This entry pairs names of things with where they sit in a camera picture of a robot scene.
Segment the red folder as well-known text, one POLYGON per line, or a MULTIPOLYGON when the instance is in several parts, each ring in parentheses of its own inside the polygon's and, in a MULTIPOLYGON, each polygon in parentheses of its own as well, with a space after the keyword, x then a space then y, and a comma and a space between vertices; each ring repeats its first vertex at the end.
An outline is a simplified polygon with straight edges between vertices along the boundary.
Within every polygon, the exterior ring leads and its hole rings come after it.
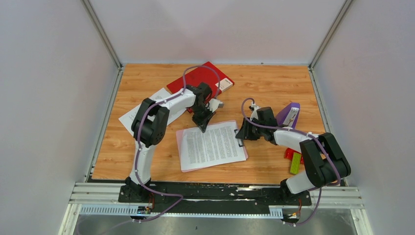
POLYGON ((211 88, 211 94, 208 94, 205 99, 205 103, 208 103, 212 98, 215 98, 218 85, 220 90, 218 92, 219 95, 225 92, 226 90, 230 89, 235 84, 235 82, 231 80, 227 75, 225 75, 211 62, 206 62, 203 64, 203 66, 209 67, 215 72, 204 67, 198 67, 186 73, 185 81, 187 85, 191 85, 193 87, 198 87, 200 83, 208 84, 211 88))

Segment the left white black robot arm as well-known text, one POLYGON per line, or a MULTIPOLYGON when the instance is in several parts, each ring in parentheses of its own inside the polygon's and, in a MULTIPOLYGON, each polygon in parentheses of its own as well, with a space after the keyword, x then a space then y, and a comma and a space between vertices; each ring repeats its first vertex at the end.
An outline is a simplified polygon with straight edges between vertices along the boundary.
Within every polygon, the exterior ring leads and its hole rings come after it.
POLYGON ((222 101, 211 95, 210 86, 201 83, 197 87, 187 85, 164 99, 143 100, 131 125, 137 149, 130 176, 120 188, 120 202, 144 203, 149 200, 152 195, 149 189, 151 164, 156 146, 165 136, 169 118, 180 110, 190 108, 192 121, 205 132, 217 109, 224 106, 222 101))

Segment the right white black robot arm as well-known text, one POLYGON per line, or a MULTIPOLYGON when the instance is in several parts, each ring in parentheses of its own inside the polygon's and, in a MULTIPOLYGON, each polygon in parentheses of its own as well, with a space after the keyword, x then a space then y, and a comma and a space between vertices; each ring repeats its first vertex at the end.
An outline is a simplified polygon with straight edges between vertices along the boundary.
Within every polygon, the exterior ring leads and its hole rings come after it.
POLYGON ((279 197, 283 203, 290 205, 298 200, 300 193, 338 184, 351 174, 350 164, 332 133, 317 135, 278 125, 271 107, 252 104, 249 109, 252 114, 244 117, 237 139, 263 138, 274 145, 293 149, 303 157, 304 171, 280 183, 279 197))

